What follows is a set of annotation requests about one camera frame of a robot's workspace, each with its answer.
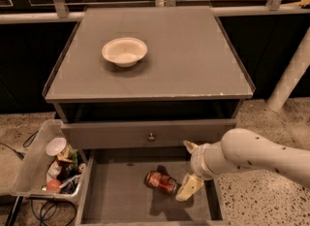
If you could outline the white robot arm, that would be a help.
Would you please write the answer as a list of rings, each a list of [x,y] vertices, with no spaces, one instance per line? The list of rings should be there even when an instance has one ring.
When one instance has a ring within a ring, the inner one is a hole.
[[[186,174],[176,200],[187,201],[206,180],[225,173],[263,169],[310,188],[310,151],[278,145],[246,129],[235,128],[215,144],[184,141],[191,154],[192,174]]]

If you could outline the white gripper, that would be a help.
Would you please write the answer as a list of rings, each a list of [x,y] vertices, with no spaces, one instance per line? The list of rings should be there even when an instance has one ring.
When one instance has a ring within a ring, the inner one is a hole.
[[[187,201],[203,187],[205,180],[213,179],[213,173],[209,170],[205,161],[205,152],[209,149],[209,144],[196,145],[190,141],[184,141],[183,144],[191,154],[191,169],[194,175],[186,174],[182,180],[175,196],[178,202]]]

